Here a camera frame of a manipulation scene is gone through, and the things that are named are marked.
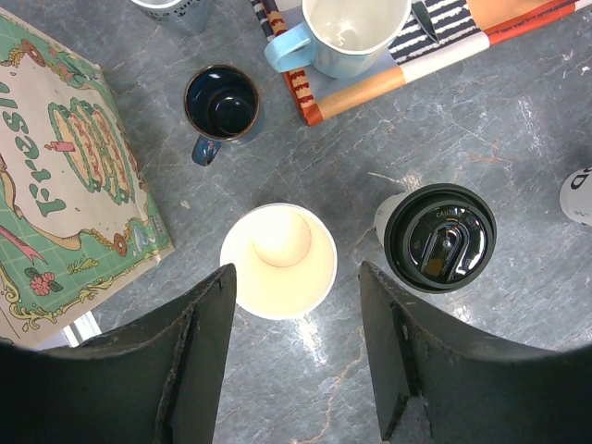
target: gray marble surface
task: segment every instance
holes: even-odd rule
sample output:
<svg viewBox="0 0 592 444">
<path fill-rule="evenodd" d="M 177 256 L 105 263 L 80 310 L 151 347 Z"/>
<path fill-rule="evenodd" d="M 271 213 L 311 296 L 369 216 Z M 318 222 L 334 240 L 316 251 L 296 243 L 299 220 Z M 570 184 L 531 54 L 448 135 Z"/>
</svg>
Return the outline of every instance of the gray marble surface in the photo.
<svg viewBox="0 0 592 444">
<path fill-rule="evenodd" d="M 496 252 L 465 289 L 425 298 L 476 327 L 565 350 L 592 340 L 592 228 L 561 212 L 559 189 L 592 165 L 592 12 L 446 68 L 314 128 L 264 61 L 247 0 L 216 0 L 207 31 L 176 35 L 129 1 L 0 0 L 105 69 L 177 252 L 98 307 L 103 330 L 180 295 L 218 265 L 230 227 L 261 204 L 315 212 L 339 251 L 334 289 L 302 319 L 237 308 L 215 443 L 377 444 L 357 268 L 388 269 L 372 230 L 391 194 L 454 182 L 489 202 Z M 265 130 L 208 168 L 182 94 L 198 69 L 230 63 L 255 78 Z"/>
</svg>

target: plastic lid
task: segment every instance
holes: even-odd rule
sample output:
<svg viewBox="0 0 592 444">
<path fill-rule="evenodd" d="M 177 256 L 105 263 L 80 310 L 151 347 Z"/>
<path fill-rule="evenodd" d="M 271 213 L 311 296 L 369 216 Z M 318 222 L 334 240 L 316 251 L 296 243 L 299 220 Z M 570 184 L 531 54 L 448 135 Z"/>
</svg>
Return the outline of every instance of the plastic lid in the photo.
<svg viewBox="0 0 592 444">
<path fill-rule="evenodd" d="M 407 284 L 456 290 L 483 271 L 495 246 L 495 220 L 474 193 L 432 185 L 412 193 L 391 216 L 387 258 Z"/>
</svg>

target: dark blue handle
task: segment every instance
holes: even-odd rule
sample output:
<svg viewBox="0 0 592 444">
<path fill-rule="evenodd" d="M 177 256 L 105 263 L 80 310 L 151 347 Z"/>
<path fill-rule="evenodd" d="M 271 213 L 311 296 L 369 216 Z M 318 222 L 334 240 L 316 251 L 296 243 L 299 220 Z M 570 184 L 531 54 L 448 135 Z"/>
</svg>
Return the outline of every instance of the dark blue handle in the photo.
<svg viewBox="0 0 592 444">
<path fill-rule="evenodd" d="M 191 159 L 197 165 L 207 167 L 214 161 L 214 157 L 216 157 L 216 154 L 218 154 L 218 151 L 220 151 L 221 146 L 221 142 L 213 141 L 207 137 L 200 136 L 200 138 L 195 143 L 193 153 L 191 153 Z"/>
</svg>

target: disposable coffee cup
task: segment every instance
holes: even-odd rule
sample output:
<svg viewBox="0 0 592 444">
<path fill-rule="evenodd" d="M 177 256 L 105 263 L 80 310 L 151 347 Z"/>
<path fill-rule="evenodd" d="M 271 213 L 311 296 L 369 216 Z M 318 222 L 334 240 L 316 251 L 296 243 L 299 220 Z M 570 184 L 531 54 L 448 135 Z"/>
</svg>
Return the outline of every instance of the disposable coffee cup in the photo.
<svg viewBox="0 0 592 444">
<path fill-rule="evenodd" d="M 237 304 L 265 319 L 301 317 L 329 294 L 337 249 L 313 213 L 289 203 L 252 210 L 226 236 L 220 264 L 237 268 Z"/>
<path fill-rule="evenodd" d="M 561 187 L 561 210 L 570 219 L 592 226 L 592 167 L 574 172 Z"/>
<path fill-rule="evenodd" d="M 389 197 L 376 211 L 375 230 L 397 277 L 428 293 L 475 280 L 491 259 L 497 232 L 485 201 L 449 183 Z"/>
</svg>

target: cup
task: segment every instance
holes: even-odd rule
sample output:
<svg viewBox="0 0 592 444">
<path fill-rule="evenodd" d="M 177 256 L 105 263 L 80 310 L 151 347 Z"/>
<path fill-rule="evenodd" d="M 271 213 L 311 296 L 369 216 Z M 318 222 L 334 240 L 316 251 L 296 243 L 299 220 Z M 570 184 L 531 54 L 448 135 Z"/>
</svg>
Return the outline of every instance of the cup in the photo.
<svg viewBox="0 0 592 444">
<path fill-rule="evenodd" d="M 574 172 L 561 187 L 561 210 L 570 219 L 592 226 L 592 167 Z"/>
<path fill-rule="evenodd" d="M 329 77 L 369 69 L 401 31 L 411 0 L 302 0 L 304 22 L 274 38 L 265 58 L 277 72 L 313 64 Z"/>
<path fill-rule="evenodd" d="M 190 80 L 185 90 L 185 114 L 201 134 L 191 158 L 207 167 L 222 142 L 246 143 L 254 138 L 260 114 L 259 93 L 243 72 L 215 65 Z"/>
<path fill-rule="evenodd" d="M 289 203 L 252 210 L 230 230 L 220 264 L 237 268 L 237 304 L 265 319 L 303 316 L 329 294 L 337 249 L 323 222 Z"/>
<path fill-rule="evenodd" d="M 472 282 L 489 263 L 497 237 L 485 201 L 449 183 L 389 197 L 378 207 L 374 226 L 397 277 L 428 293 Z"/>
<path fill-rule="evenodd" d="M 203 32 L 210 16 L 210 0 L 131 1 L 150 19 L 189 34 Z"/>
</svg>

